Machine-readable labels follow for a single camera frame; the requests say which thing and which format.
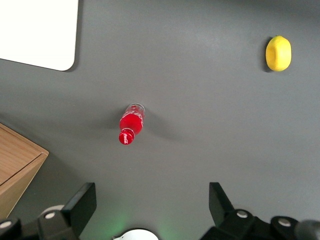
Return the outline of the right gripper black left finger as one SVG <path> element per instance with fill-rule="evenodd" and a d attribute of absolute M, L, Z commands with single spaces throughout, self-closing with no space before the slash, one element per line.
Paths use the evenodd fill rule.
<path fill-rule="evenodd" d="M 50 207 L 37 218 L 39 239 L 78 240 L 96 208 L 96 185 L 87 182 L 65 205 Z"/>

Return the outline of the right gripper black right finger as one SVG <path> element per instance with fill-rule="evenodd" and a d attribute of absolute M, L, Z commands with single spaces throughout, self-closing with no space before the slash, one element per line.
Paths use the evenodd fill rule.
<path fill-rule="evenodd" d="M 214 226 L 202 240 L 270 240 L 270 225 L 244 209 L 235 209 L 218 182 L 209 184 L 209 211 Z"/>

